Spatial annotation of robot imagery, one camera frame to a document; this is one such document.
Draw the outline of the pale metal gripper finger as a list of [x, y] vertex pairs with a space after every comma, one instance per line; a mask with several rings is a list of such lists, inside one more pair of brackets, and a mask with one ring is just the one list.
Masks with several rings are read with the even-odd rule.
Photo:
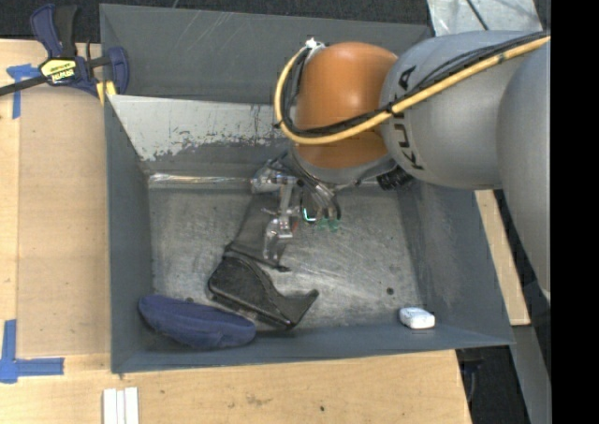
[[271, 219], [264, 231], [263, 256], [267, 260], [278, 259], [278, 220]]
[[281, 218], [276, 226], [275, 259], [280, 260], [286, 245], [293, 239], [293, 220], [291, 218]]

